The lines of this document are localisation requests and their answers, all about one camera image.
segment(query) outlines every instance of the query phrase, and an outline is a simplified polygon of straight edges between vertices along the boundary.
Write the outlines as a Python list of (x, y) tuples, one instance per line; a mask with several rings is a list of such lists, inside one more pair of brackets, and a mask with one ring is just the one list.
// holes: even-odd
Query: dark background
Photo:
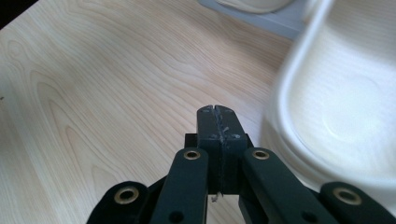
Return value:
[(0, 29), (3, 29), (37, 0), (0, 0)]

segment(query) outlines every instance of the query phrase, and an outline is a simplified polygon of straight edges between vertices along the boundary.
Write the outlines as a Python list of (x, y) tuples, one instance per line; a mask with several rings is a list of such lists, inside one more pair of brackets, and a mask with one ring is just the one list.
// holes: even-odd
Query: white container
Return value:
[(218, 3), (250, 13), (266, 13), (282, 8), (292, 0), (216, 0)]
[(340, 180), (396, 216), (396, 1), (311, 1), (265, 141), (318, 190)]

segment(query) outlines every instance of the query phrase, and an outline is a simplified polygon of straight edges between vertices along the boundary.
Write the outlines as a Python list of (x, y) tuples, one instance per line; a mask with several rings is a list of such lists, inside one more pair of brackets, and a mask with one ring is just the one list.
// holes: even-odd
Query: gray plastic base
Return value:
[(246, 13), (225, 7), (215, 0), (198, 0), (198, 2), (204, 7), (212, 8), (289, 39), (294, 39), (304, 28), (302, 17), (306, 0), (294, 0), (278, 11), (265, 14)]

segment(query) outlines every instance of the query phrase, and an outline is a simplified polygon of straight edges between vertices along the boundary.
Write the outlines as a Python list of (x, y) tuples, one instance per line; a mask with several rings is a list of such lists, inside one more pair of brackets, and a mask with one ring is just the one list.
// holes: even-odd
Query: wooden table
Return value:
[[(204, 105), (256, 146), (290, 41), (195, 0), (40, 0), (0, 32), (0, 223), (85, 223), (167, 174)], [(237, 198), (207, 223), (241, 223)]]

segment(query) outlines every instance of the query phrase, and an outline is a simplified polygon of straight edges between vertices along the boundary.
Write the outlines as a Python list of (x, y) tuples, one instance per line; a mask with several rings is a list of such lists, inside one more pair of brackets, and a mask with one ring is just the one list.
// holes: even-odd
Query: wood grain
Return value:
[[(290, 41), (194, 0), (40, 0), (0, 32), (0, 223), (85, 223), (104, 193), (167, 174), (195, 112), (259, 146)], [(241, 223), (236, 197), (208, 223)]]

